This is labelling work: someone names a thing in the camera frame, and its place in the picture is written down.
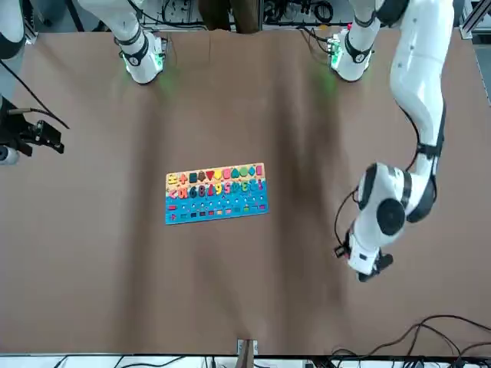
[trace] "brown table surface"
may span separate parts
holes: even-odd
[[[491,122],[470,41],[454,34],[443,73],[437,204],[361,284],[332,253],[334,214],[369,164],[413,155],[388,83],[398,32],[380,33],[356,84],[299,31],[172,38],[167,72],[147,86],[111,34],[42,34],[26,50],[22,77],[71,130],[63,156],[39,148],[0,170],[2,352],[224,354],[241,337],[261,354],[366,353],[429,314],[491,324]],[[254,162],[269,214],[164,225],[166,173]],[[341,234],[356,213],[343,211]],[[462,345],[490,340],[433,325]],[[415,353],[451,355],[430,331]]]

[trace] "green led light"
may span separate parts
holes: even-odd
[[[336,52],[332,55],[331,59],[331,67],[333,69],[336,69],[339,66],[339,62],[341,61],[341,56],[343,54],[343,51],[339,48],[336,50]]]
[[[128,67],[128,62],[126,61],[126,58],[124,57],[124,55],[123,55],[122,59],[124,61],[124,67],[126,68],[127,72],[130,73],[130,68]]]
[[[163,58],[159,55],[152,55],[152,60],[153,60],[153,63],[155,64],[155,67],[157,69],[162,69],[162,65],[163,65]]]

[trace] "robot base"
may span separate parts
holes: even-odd
[[[344,39],[346,38],[347,33],[348,30],[343,29],[340,34],[336,35],[338,38],[338,40],[336,40],[338,47],[332,56],[328,56],[328,63],[342,79],[348,82],[355,82],[359,80],[363,73],[367,70],[368,65],[370,64],[371,53],[362,63],[355,63],[350,54],[346,51]]]
[[[134,63],[134,61],[131,58],[127,60],[123,56],[126,70],[138,84],[148,84],[163,71],[163,54],[167,46],[167,40],[156,37],[149,32],[145,32],[145,36],[148,38],[149,47],[147,53],[141,59],[140,64],[133,65],[132,62]]]

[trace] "wire bundle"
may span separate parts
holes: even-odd
[[[297,21],[281,21],[286,13],[288,6],[300,5],[301,12],[308,14],[310,8],[313,6],[314,16],[318,20],[315,23],[305,23]],[[334,9],[332,4],[327,0],[319,0],[312,2],[310,0],[269,0],[265,3],[265,7],[268,9],[263,15],[263,19],[267,25],[277,26],[319,26],[319,25],[347,25],[348,23],[331,23],[334,16]]]
[[[415,347],[416,342],[417,342],[417,338],[418,338],[418,336],[419,336],[420,331],[421,331],[422,328],[427,329],[427,330],[431,330],[435,334],[437,334],[439,337],[441,337],[447,343],[447,345],[451,349],[452,354],[454,356],[455,356],[455,351],[458,353],[456,359],[454,361],[452,361],[452,363],[450,364],[450,368],[454,368],[454,367],[455,368],[460,368],[460,367],[462,367],[463,364],[466,362],[465,361],[465,358],[464,358],[464,355],[466,353],[470,352],[472,349],[475,349],[477,347],[491,346],[491,341],[484,341],[484,342],[481,342],[481,343],[473,343],[473,344],[471,344],[471,345],[469,345],[469,346],[467,346],[467,347],[465,347],[463,349],[460,349],[448,336],[446,336],[442,332],[438,331],[436,328],[431,327],[431,326],[429,326],[427,324],[427,322],[429,320],[436,320],[436,319],[454,319],[454,320],[460,320],[462,322],[466,322],[468,324],[471,324],[474,327],[478,327],[479,329],[484,330],[484,331],[486,331],[486,332],[488,332],[488,333],[491,334],[491,327],[485,326],[483,324],[479,324],[479,323],[477,323],[477,322],[475,322],[473,320],[470,320],[468,318],[461,317],[461,316],[456,316],[454,314],[434,314],[434,315],[431,315],[429,317],[424,318],[421,322],[419,322],[417,324],[413,324],[411,327],[409,327],[402,334],[401,337],[397,338],[396,340],[391,341],[389,343],[383,343],[383,344],[375,347],[370,353],[367,353],[365,355],[358,355],[358,354],[354,353],[353,351],[351,351],[349,349],[345,349],[345,348],[336,349],[335,351],[332,352],[331,357],[328,359],[328,365],[331,366],[331,367],[334,367],[335,365],[332,363],[332,360],[338,360],[338,364],[335,367],[336,368],[339,368],[341,366],[341,363],[344,362],[344,361],[346,361],[346,360],[366,360],[366,359],[372,358],[372,357],[374,357],[374,354],[376,352],[380,351],[381,349],[384,349],[385,347],[392,347],[393,345],[397,345],[397,344],[401,343],[402,341],[404,341],[407,338],[407,336],[409,336],[409,334],[411,333],[411,331],[413,331],[413,330],[416,330],[416,332],[414,333],[413,339],[411,341],[410,348],[407,351],[406,356],[404,357],[404,365],[403,365],[403,368],[415,368],[418,362],[419,363],[432,362],[432,360],[429,360],[425,356],[418,356],[416,358],[415,357],[411,357],[411,354],[414,351],[414,347]],[[347,354],[350,354],[350,355],[349,356],[339,355],[340,353],[347,353]],[[488,365],[488,363],[486,362],[485,359],[478,360],[478,361],[482,365],[485,365],[485,366],[489,367],[489,365]]]
[[[192,21],[190,23],[176,23],[172,21],[166,21],[166,10],[170,0],[166,0],[166,4],[162,6],[162,21],[152,17],[151,15],[148,15],[142,9],[138,8],[136,4],[131,0],[127,0],[127,1],[128,4],[130,4],[131,8],[133,8],[137,14],[144,15],[146,18],[149,18],[151,21],[154,21],[155,25],[167,25],[169,27],[182,28],[182,29],[194,29],[194,28],[206,29],[202,21]]]
[[[39,99],[38,96],[36,96],[36,94],[31,90],[31,88],[28,87],[28,85],[16,74],[14,73],[14,71],[8,67],[8,65],[3,61],[3,60],[0,60],[0,65],[3,66],[7,72],[9,72],[20,84],[22,84],[22,86],[26,89],[27,92],[30,93],[30,95],[38,102],[38,104],[40,104],[44,110],[40,110],[40,109],[27,109],[25,112],[26,113],[30,113],[30,112],[34,112],[34,113],[42,113],[52,119],[55,119],[56,121],[58,121],[63,127],[67,128],[67,129],[70,129],[68,127],[68,125],[62,120],[60,119],[59,117],[57,117],[51,110],[49,110],[46,105]]]

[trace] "metal bracket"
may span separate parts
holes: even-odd
[[[463,40],[472,40],[473,39],[473,33],[471,31],[465,32],[463,30],[462,25],[459,26],[460,29],[460,37],[462,37]]]
[[[473,10],[465,18],[460,26],[460,34],[463,39],[472,37],[472,30],[483,20],[484,16],[491,9],[491,0],[481,0],[473,7]]]
[[[254,355],[259,355],[258,341],[257,340],[237,340],[237,355],[240,355],[240,353],[242,352],[242,348],[243,348],[244,343],[246,341],[252,342],[252,348],[254,350]]]

